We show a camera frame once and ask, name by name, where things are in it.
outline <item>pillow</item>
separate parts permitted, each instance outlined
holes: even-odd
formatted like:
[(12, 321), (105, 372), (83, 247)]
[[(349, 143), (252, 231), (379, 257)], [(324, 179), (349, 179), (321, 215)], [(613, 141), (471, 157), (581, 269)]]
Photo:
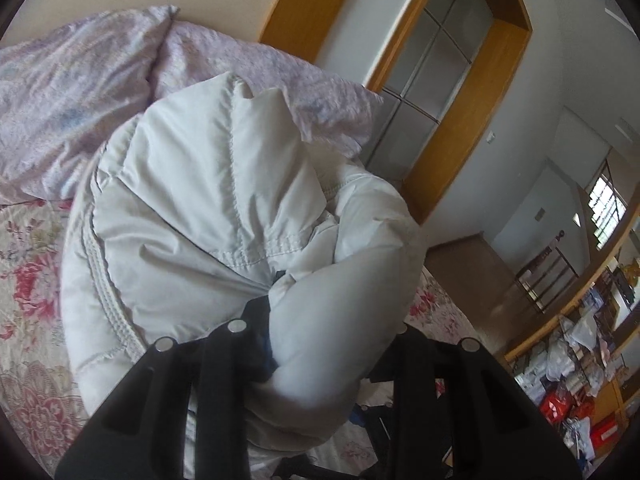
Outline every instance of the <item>pillow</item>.
[(150, 100), (177, 9), (95, 14), (0, 50), (0, 203), (72, 198), (95, 150)]
[(349, 158), (370, 139), (382, 104), (362, 85), (297, 57), (187, 22), (174, 22), (160, 49), (150, 79), (154, 100), (225, 72), (238, 74), (254, 94), (281, 89), (303, 139), (329, 143)]

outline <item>bed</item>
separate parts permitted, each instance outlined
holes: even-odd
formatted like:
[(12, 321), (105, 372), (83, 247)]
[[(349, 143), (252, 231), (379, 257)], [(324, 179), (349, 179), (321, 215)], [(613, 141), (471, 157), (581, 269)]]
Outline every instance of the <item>bed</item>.
[[(51, 475), (87, 420), (69, 370), (58, 305), (60, 251), (69, 200), (0, 210), (0, 407)], [(455, 343), (475, 335), (468, 319), (423, 269), (407, 322)], [(375, 462), (366, 431), (350, 422), (311, 452), (319, 464), (359, 472)], [(257, 471), (254, 478), (267, 478)]]
[[(306, 140), (356, 156), (379, 105), (360, 85), (270, 47), (176, 22), (174, 15), (171, 6), (104, 12), (0, 50), (0, 93), (11, 94), (3, 105), (14, 119), (0, 126), (0, 408), (50, 475), (88, 418), (63, 338), (60, 254), (75, 183), (114, 127), (177, 89), (233, 70), (254, 91), (281, 88)], [(52, 84), (55, 95), (47, 93)], [(15, 163), (24, 160), (26, 170)], [(444, 342), (476, 335), (426, 269), (406, 322)], [(389, 400), (382, 388), (363, 402)], [(376, 460), (364, 428), (350, 422), (310, 456), (352, 474)], [(258, 468), (254, 478), (272, 470)]]

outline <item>wooden floor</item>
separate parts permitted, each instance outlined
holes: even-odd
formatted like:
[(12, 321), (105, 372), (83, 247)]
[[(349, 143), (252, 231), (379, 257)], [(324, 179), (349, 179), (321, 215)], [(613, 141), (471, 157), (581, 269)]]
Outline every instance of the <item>wooden floor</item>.
[(429, 249), (424, 265), (498, 355), (539, 316), (514, 274), (481, 235)]

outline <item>pink floral bedspread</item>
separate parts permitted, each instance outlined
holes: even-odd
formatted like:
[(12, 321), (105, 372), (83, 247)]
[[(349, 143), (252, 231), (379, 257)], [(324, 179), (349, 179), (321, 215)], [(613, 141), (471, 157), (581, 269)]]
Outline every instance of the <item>pink floral bedspread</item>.
[(70, 206), (38, 200), (0, 210), (0, 408), (50, 474), (87, 420), (58, 301)]
[[(0, 208), (0, 408), (51, 475), (88, 418), (60, 320), (60, 254), (70, 206), (38, 200)], [(444, 342), (476, 335), (426, 269), (406, 321)], [(356, 474), (376, 460), (365, 430), (350, 422), (310, 455), (319, 465)], [(254, 478), (269, 474), (265, 468)]]

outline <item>down jacket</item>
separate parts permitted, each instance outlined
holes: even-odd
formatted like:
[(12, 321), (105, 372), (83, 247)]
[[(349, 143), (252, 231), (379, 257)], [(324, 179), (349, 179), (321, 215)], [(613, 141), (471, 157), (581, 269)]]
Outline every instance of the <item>down jacket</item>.
[(424, 250), (396, 190), (303, 142), (279, 90), (227, 73), (169, 95), (99, 150), (72, 207), (62, 316), (82, 400), (93, 413), (155, 340), (202, 338), (268, 294), (278, 368), (246, 392), (252, 456), (316, 446), (402, 326)]

